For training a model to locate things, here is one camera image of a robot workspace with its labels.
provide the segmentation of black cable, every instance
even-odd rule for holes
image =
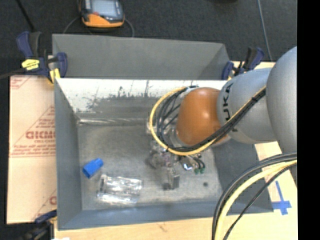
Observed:
[[[226,201],[230,197],[230,195],[235,191],[237,188],[237,185],[243,181],[248,175],[261,170],[264,167],[272,166],[278,163],[282,162],[290,162],[297,159],[297,153],[286,153],[286,154],[279,154],[275,155],[266,159],[261,160],[258,164],[256,164],[253,167],[248,168],[245,170],[239,177],[237,177],[234,181],[232,181],[229,186],[226,188],[226,190],[222,193],[213,214],[213,221],[212,221],[212,240],[214,240],[215,233],[216,233],[216,227],[218,223],[218,218],[220,216],[220,213],[222,211],[222,208],[224,207]]]
[[[289,165],[288,167],[280,170],[277,174],[275,174],[272,178],[268,180],[266,184],[263,185],[263,187],[256,193],[256,195],[250,200],[250,202],[245,206],[245,208],[242,210],[242,212],[239,214],[238,218],[233,222],[233,224],[229,227],[226,234],[223,237],[223,240],[227,240],[232,229],[235,227],[237,222],[241,219],[241,217],[244,215],[244,213],[254,204],[254,202],[261,196],[261,194],[267,189],[267,187],[270,186],[272,182],[275,181],[276,178],[278,178],[281,174],[288,171],[290,168],[295,167],[296,164]]]
[[[64,28],[64,30],[63,30],[63,34],[65,34],[66,32],[67,32],[67,30],[68,30],[68,28],[70,28],[70,26],[73,24],[73,23],[75,23],[76,22],[76,20],[78,20],[78,19],[80,19],[81,18],[81,16],[77,16],[77,17],[75,17],[73,20],[71,20],[69,23],[68,23],[68,25]]]
[[[206,164],[204,161],[202,161],[200,158],[198,157],[192,157],[193,160],[195,160],[200,166],[201,168],[205,169],[206,168]]]
[[[14,75],[22,75],[22,74],[24,74],[24,73],[25,73],[25,72],[23,71],[23,69],[20,68],[20,69],[17,69],[17,70],[8,72],[8,73],[1,74],[1,75],[0,75],[0,80],[1,80],[1,79],[4,79],[4,78],[11,77],[11,76],[14,76]]]
[[[131,22],[129,20],[127,20],[126,18],[124,19],[124,21],[129,25],[129,27],[131,28],[131,37],[134,38],[135,37],[135,29],[134,26],[131,24]]]
[[[267,38],[265,21],[264,21],[264,17],[263,17],[262,10],[261,10],[260,0],[257,0],[257,3],[258,3],[258,8],[259,8],[259,14],[260,14],[260,19],[261,19],[261,24],[262,24],[263,37],[264,37],[265,45],[266,45],[266,48],[267,48],[267,51],[268,51],[269,59],[272,62],[273,59],[272,59],[272,56],[271,56],[271,53],[270,53],[269,42],[268,42],[268,38]]]
[[[16,1],[16,3],[18,4],[21,12],[23,13],[25,20],[28,22],[29,27],[30,27],[30,31],[31,31],[31,32],[35,32],[35,31],[36,31],[36,28],[35,28],[35,26],[33,25],[33,23],[31,22],[31,20],[30,20],[28,14],[27,14],[25,8],[23,7],[21,1],[20,1],[20,0],[15,0],[15,1]]]

